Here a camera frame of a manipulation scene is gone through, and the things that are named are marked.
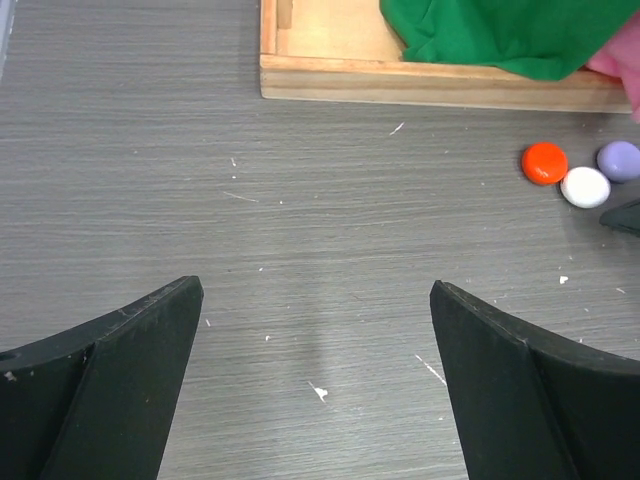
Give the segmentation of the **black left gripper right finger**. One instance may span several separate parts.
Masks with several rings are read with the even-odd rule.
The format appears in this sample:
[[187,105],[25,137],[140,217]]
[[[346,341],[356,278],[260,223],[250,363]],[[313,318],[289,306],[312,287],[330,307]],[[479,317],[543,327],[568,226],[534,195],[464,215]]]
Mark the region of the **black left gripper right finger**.
[[448,282],[430,311],[469,478],[638,478],[638,361]]

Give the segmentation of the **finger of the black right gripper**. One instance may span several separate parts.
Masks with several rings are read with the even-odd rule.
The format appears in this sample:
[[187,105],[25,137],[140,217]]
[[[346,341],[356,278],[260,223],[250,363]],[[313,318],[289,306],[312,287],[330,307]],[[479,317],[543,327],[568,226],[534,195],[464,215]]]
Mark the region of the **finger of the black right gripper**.
[[612,230],[640,235],[640,200],[636,199],[601,214],[599,223]]

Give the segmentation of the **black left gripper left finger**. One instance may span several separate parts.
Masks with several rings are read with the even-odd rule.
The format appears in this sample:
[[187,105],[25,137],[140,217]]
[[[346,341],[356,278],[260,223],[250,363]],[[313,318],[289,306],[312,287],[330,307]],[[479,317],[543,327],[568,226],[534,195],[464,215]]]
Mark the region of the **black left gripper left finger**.
[[184,276],[2,352],[2,478],[157,478],[203,299]]

